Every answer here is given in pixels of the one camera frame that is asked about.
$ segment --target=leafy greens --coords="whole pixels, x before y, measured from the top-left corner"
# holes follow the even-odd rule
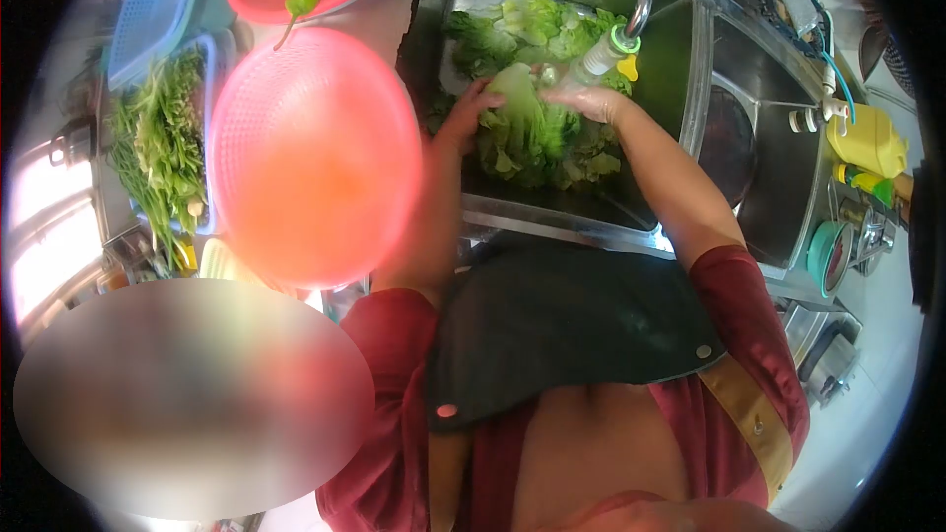
[[[547,103],[538,90],[554,84],[553,66],[583,56],[603,33],[627,18],[604,9],[595,17],[555,0],[504,0],[470,11],[453,11],[443,26],[456,45],[453,64],[469,78],[492,76],[488,90],[503,93],[506,104],[479,116],[477,145],[483,170],[526,188],[554,185],[560,190],[597,182],[621,170],[618,139],[609,126]],[[630,96],[631,81],[616,68],[602,85]],[[442,121],[450,100],[432,107],[431,129]]]
[[[203,55],[190,49],[153,65],[144,83],[112,99],[112,167],[172,268],[180,266],[174,256],[180,240],[171,221],[194,234],[206,213],[203,113],[194,104],[203,72]]]

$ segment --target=sink basin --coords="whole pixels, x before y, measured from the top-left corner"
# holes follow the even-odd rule
[[[712,83],[730,92],[755,130],[756,168],[737,219],[756,261],[790,268],[810,215],[819,135],[794,133],[790,111],[815,101],[782,65],[724,18],[713,25]]]
[[[449,56],[452,42],[444,42],[441,31],[443,18],[453,10],[499,1],[502,0],[417,0],[415,17],[402,41],[397,66],[420,119],[441,86],[457,93],[466,83],[453,69]],[[601,7],[625,15],[635,5],[635,0],[565,1],[574,3],[579,11]],[[653,15],[642,34],[640,79],[634,86],[637,103],[677,139],[687,106],[692,21],[692,0],[654,0]],[[465,161],[462,186],[468,212],[519,223],[516,227],[497,228],[533,233],[543,233],[538,229],[549,227],[566,231],[580,228],[585,235],[610,232],[621,234],[619,240],[628,241],[653,242],[658,236],[656,217],[644,202],[626,160],[622,161],[621,172],[606,177],[596,194],[561,192],[552,187],[526,190],[486,175],[475,157]]]

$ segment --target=person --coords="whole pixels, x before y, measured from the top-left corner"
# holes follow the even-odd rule
[[[808,405],[724,196],[632,100],[552,89],[542,97],[614,126],[676,261],[543,242],[460,272],[461,160],[479,113],[503,104],[487,83],[426,146],[415,218],[342,322],[371,368],[375,413],[316,491],[326,523],[790,529],[764,507],[798,458]]]

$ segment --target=yellow faucet handle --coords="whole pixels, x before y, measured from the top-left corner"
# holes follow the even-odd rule
[[[618,62],[618,72],[627,77],[631,82],[638,79],[638,55],[629,54],[626,58]]]

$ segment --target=window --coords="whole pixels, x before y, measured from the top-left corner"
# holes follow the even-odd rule
[[[57,153],[61,159],[63,152]],[[13,195],[9,201],[10,229],[16,229],[24,220],[33,217],[40,210],[91,186],[92,165],[88,160],[71,166],[53,166],[47,156],[42,156],[30,162],[16,174],[13,181]]]
[[[19,324],[67,279],[102,254],[99,222],[91,200],[43,229],[13,262],[13,312]]]

